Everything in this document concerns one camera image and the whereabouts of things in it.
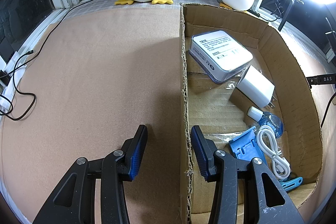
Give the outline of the black tripod stand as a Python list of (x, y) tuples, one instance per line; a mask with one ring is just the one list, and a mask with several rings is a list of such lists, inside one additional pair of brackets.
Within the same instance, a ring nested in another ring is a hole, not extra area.
[(287, 17), (289, 15), (289, 13), (291, 12), (292, 8), (294, 7), (294, 4), (295, 3), (300, 3), (300, 4), (304, 4), (304, 1), (303, 0), (289, 0), (289, 5), (287, 7), (287, 9), (281, 13), (280, 11), (280, 2), (283, 1), (283, 0), (271, 0), (269, 2), (266, 2), (264, 3), (264, 7), (268, 7), (272, 4), (275, 5), (276, 7), (276, 11), (278, 10), (279, 11), (279, 16), (281, 18), (281, 22), (280, 22), (280, 25), (278, 26), (278, 31), (280, 32), (282, 30), (282, 28), (284, 27), (286, 21), (287, 21)]

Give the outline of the white square box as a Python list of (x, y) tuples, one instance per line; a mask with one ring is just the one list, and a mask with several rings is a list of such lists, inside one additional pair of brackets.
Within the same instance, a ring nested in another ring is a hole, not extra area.
[(222, 84), (246, 69), (252, 53), (225, 31), (191, 37), (189, 54), (216, 84)]

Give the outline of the white wall charger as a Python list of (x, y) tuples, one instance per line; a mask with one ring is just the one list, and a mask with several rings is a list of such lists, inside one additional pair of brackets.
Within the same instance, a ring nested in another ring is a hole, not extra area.
[(274, 84), (252, 65), (244, 72), (236, 87), (257, 107), (275, 108), (273, 104), (273, 101), (276, 101), (273, 96)]

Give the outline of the small blue liquid bottle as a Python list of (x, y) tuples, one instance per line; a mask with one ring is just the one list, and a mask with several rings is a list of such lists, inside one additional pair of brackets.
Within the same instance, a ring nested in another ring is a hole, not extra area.
[(268, 125), (271, 127), (277, 139), (282, 136), (284, 125), (278, 116), (267, 111), (261, 111), (253, 106), (248, 109), (247, 115), (260, 126)]

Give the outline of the blue phone stand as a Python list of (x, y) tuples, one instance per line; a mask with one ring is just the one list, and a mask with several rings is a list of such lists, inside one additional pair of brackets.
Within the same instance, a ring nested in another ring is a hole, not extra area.
[(229, 147), (232, 155), (236, 159), (251, 161), (258, 157), (266, 162), (264, 152), (260, 149), (256, 141), (256, 127), (252, 126), (239, 136), (229, 141)]

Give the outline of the brown cardboard box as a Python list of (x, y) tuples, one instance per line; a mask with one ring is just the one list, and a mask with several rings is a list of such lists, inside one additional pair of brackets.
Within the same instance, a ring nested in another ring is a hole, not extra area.
[(315, 198), (321, 181), (323, 144), (317, 111), (318, 96), (312, 93), (289, 42), (279, 32), (245, 12), (216, 6), (181, 6), (181, 219), (183, 223), (206, 223), (214, 186), (202, 178), (191, 148), (194, 125), (205, 134), (244, 131), (251, 125), (245, 117), (250, 100), (235, 87), (237, 78), (218, 85), (210, 80), (189, 55), (190, 39), (204, 32), (223, 30), (252, 55), (252, 65), (275, 86), (273, 112), (284, 122), (285, 156), (291, 170), (303, 178), (303, 185), (290, 192), (304, 220), (316, 211)]

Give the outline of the blue plastic clip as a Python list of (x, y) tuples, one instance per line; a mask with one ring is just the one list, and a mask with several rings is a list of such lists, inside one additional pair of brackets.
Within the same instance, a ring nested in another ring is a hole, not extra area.
[(285, 180), (280, 180), (279, 182), (286, 192), (290, 192), (302, 184), (303, 178), (302, 177), (296, 177), (293, 179), (286, 178)]

